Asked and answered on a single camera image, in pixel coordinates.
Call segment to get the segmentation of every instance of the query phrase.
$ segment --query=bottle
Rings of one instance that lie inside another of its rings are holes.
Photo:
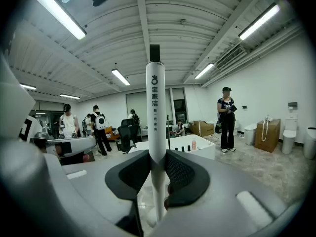
[[[192,141],[192,150],[197,149],[197,142],[195,140]]]

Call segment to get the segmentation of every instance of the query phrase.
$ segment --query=fluorescent light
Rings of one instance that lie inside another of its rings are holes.
[[[69,98],[74,98],[74,99],[80,99],[79,97],[65,95],[65,94],[60,94],[59,96],[61,96],[61,97],[69,97]]]
[[[280,7],[276,3],[271,4],[268,9],[266,9],[255,21],[253,21],[245,30],[243,30],[239,34],[239,38],[241,38],[242,40],[246,39],[249,35],[251,35],[255,30],[266,23],[279,11]]]
[[[118,71],[117,69],[113,69],[112,73],[118,78],[120,79],[126,86],[129,86],[130,83],[128,82],[128,80],[126,80],[126,78],[120,73],[120,71]]]
[[[214,66],[214,64],[213,63],[210,63],[210,64],[208,64],[202,71],[201,71],[201,73],[199,73],[196,77],[195,77],[195,79],[199,79],[201,76],[203,76],[211,67],[213,67]]]
[[[27,89],[36,89],[36,87],[34,87],[34,86],[30,86],[30,85],[26,85],[26,84],[21,84],[20,83],[20,86],[22,86],[23,88],[27,88]]]
[[[50,12],[69,32],[77,39],[85,37],[86,32],[76,24],[72,18],[60,7],[55,0],[37,0],[46,10]]]

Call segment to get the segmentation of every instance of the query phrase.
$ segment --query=white t-shirt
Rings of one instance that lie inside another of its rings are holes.
[[[88,125],[88,124],[91,124],[91,118],[85,118],[84,122],[87,125],[87,130],[91,131],[91,126]]]
[[[75,117],[76,116],[73,114],[70,116],[62,115],[60,117],[65,125],[65,128],[63,129],[65,138],[71,138],[73,135],[73,131],[75,130]]]

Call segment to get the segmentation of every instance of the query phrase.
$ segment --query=person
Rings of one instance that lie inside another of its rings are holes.
[[[175,129],[176,136],[185,136],[184,125],[182,124],[181,119],[178,119],[178,127]]]
[[[60,138],[76,138],[79,123],[76,115],[71,113],[70,104],[64,105],[64,114],[59,118]]]
[[[127,118],[134,120],[134,124],[140,124],[139,116],[136,114],[134,109],[130,110],[130,114],[128,115]]]
[[[94,130],[94,136],[98,142],[98,145],[99,145],[99,148],[101,150],[101,154],[103,156],[107,156],[107,152],[105,151],[104,147],[103,147],[103,144],[102,144],[102,141],[104,142],[104,145],[105,147],[107,148],[108,152],[112,151],[112,148],[110,146],[110,143],[108,141],[108,138],[105,134],[105,130],[102,129],[102,130],[97,130],[95,127],[94,127],[94,122],[95,122],[95,119],[96,117],[100,114],[99,112],[99,107],[97,105],[93,106],[93,113],[91,115],[91,128]]]
[[[84,122],[86,124],[86,135],[92,136],[92,130],[91,130],[91,114],[88,113],[88,115],[85,117]]]
[[[223,88],[223,97],[217,101],[217,111],[219,114],[219,121],[222,123],[222,139],[221,149],[223,153],[227,152],[227,149],[235,151],[234,148],[234,126],[235,126],[235,115],[231,110],[234,105],[233,99],[230,97],[232,89],[229,87]]]

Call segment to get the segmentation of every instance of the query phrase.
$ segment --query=white backpack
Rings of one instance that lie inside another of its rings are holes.
[[[94,121],[95,129],[103,130],[103,129],[107,128],[106,119],[105,119],[104,115],[102,113],[97,115],[95,112],[93,112],[93,114],[96,116],[95,121]]]

